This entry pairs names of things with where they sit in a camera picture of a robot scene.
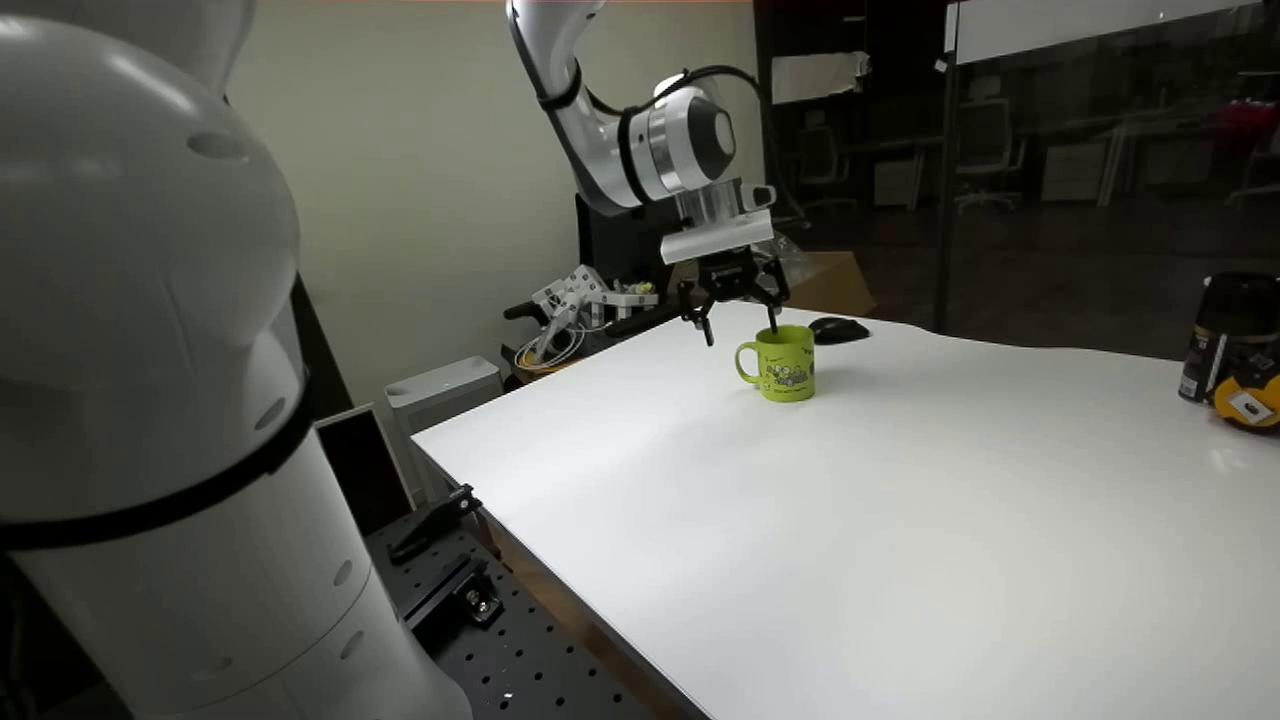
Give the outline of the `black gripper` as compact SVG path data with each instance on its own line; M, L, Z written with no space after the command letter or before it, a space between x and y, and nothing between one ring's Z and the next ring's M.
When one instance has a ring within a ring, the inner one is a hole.
M780 309L787 298L784 264L773 250L740 247L673 268L668 302L692 314L710 348L717 348L710 309L719 298L763 302L767 333L780 333Z

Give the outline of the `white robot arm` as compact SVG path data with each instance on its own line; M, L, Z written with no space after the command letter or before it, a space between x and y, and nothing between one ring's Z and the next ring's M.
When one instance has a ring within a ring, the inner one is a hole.
M472 720L316 436L258 0L4 0L4 553L134 720Z

